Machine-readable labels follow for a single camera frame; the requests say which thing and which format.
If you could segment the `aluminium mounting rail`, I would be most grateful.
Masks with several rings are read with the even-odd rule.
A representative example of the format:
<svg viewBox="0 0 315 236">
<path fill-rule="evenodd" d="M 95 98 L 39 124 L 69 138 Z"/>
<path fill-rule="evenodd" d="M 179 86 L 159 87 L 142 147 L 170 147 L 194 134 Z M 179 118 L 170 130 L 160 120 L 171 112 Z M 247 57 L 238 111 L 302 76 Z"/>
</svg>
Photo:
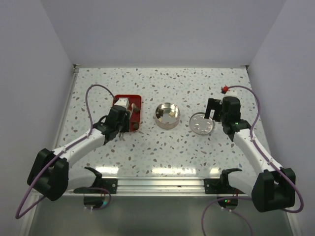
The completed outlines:
<svg viewBox="0 0 315 236">
<path fill-rule="evenodd" d="M 199 177 L 103 177 L 103 185 L 116 196 L 201 197 L 230 196 L 238 193 L 220 186 L 218 178 Z"/>
</svg>

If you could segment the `round metal tin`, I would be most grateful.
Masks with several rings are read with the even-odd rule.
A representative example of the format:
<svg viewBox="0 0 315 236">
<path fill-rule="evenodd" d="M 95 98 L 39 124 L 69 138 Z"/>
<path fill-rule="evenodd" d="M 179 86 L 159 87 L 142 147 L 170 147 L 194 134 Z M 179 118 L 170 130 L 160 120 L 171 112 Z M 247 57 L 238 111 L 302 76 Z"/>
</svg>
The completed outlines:
<svg viewBox="0 0 315 236">
<path fill-rule="evenodd" d="M 158 112 L 159 109 L 163 110 L 163 116 L 161 117 L 162 122 L 160 122 L 158 120 L 158 117 L 156 116 L 156 113 Z M 170 112 L 174 113 L 174 117 L 169 116 Z M 157 126 L 165 130 L 170 130 L 170 129 L 175 128 L 180 122 L 180 117 L 181 117 L 181 112 L 180 112 L 179 107 L 170 102 L 163 102 L 159 104 L 156 107 L 155 115 L 154 115 Z"/>
</svg>

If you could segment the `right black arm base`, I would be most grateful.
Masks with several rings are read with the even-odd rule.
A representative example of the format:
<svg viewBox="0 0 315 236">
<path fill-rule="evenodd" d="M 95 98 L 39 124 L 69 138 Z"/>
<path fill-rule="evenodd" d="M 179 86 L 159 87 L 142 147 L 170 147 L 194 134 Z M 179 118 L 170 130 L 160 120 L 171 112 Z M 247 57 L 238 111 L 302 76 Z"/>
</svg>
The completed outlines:
<svg viewBox="0 0 315 236">
<path fill-rule="evenodd" d="M 228 181 L 228 175 L 232 172 L 241 172 L 239 168 L 231 168 L 223 170 L 219 178 L 205 178 L 204 181 L 204 192 L 205 194 L 236 194 L 241 193 L 237 188 L 231 187 Z"/>
</svg>

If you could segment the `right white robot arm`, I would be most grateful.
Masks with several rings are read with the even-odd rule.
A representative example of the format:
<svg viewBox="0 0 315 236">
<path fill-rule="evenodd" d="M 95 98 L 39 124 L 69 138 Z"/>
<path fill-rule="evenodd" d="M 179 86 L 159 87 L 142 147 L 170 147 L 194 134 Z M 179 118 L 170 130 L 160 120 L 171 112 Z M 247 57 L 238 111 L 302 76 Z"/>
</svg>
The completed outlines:
<svg viewBox="0 0 315 236">
<path fill-rule="evenodd" d="M 274 160 L 251 131 L 251 125 L 241 119 L 241 104 L 237 97 L 226 96 L 222 100 L 210 98 L 206 118 L 213 111 L 212 119 L 221 122 L 223 132 L 230 138 L 249 161 L 256 177 L 240 176 L 241 169 L 222 170 L 218 179 L 204 180 L 205 192 L 231 193 L 240 190 L 252 198 L 259 212 L 292 207 L 295 204 L 296 175 L 291 168 L 283 168 Z"/>
</svg>

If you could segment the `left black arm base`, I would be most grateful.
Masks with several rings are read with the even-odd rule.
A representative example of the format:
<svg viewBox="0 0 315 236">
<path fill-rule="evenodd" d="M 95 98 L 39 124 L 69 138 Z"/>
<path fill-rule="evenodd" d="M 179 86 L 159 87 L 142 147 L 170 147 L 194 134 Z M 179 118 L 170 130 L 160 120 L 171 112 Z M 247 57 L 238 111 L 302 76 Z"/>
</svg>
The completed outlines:
<svg viewBox="0 0 315 236">
<path fill-rule="evenodd" d="M 117 178 L 103 178 L 102 173 L 92 167 L 85 167 L 82 171 L 77 172 L 71 177 L 69 184 L 74 184 L 72 190 L 75 194 L 106 194 L 107 190 L 110 194 L 116 194 L 118 188 Z"/>
</svg>

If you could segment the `metal tweezers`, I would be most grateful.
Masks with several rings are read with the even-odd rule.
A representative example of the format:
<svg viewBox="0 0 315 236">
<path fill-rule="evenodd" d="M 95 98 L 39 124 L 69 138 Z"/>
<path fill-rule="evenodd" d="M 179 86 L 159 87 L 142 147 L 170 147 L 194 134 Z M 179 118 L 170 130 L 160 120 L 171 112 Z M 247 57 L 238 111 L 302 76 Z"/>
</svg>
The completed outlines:
<svg viewBox="0 0 315 236">
<path fill-rule="evenodd" d="M 134 111 L 134 108 L 135 108 L 135 104 L 132 103 L 131 104 L 131 109 L 127 111 L 127 114 L 128 114 L 128 120 L 124 120 L 124 125 L 123 125 L 123 128 L 121 130 L 121 132 L 119 133 L 119 140 L 123 140 L 124 139 L 124 134 L 127 133 L 129 131 L 129 128 L 130 128 L 130 119 L 132 117 L 132 114 L 133 114 L 133 111 Z"/>
</svg>

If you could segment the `red rectangular tray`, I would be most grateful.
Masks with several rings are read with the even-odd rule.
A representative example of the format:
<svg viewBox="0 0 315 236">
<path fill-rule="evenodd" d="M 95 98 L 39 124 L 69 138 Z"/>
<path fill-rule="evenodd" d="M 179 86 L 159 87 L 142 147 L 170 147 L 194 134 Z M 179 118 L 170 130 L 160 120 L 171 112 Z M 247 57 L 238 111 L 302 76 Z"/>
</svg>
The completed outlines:
<svg viewBox="0 0 315 236">
<path fill-rule="evenodd" d="M 129 132 L 136 132 L 140 128 L 142 97 L 138 94 L 118 94 L 113 99 L 113 105 L 121 98 L 128 99 L 128 110 L 132 112 L 129 118 Z"/>
</svg>

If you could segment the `round metal tin lid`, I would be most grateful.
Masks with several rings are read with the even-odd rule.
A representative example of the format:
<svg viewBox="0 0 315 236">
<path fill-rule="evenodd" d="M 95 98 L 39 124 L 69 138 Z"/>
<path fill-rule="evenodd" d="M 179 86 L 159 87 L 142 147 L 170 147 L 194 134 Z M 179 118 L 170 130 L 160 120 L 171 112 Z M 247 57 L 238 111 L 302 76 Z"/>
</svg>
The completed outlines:
<svg viewBox="0 0 315 236">
<path fill-rule="evenodd" d="M 205 118 L 205 113 L 195 113 L 189 119 L 190 129 L 198 135 L 208 135 L 215 128 L 215 122 L 211 118 Z"/>
</svg>

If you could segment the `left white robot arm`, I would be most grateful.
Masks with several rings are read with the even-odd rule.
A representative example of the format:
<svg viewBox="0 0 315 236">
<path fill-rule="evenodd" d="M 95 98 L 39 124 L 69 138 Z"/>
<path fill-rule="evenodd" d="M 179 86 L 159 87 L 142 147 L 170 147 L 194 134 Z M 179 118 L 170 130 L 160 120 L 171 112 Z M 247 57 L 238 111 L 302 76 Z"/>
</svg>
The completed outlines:
<svg viewBox="0 0 315 236">
<path fill-rule="evenodd" d="M 72 166 L 91 151 L 106 145 L 118 133 L 129 130 L 130 112 L 126 105 L 113 105 L 105 121 L 92 125 L 92 129 L 68 145 L 55 150 L 42 149 L 35 159 L 27 184 L 51 201 L 67 190 L 86 188 L 91 193 L 101 190 L 101 173 L 91 167 L 80 171 Z"/>
</svg>

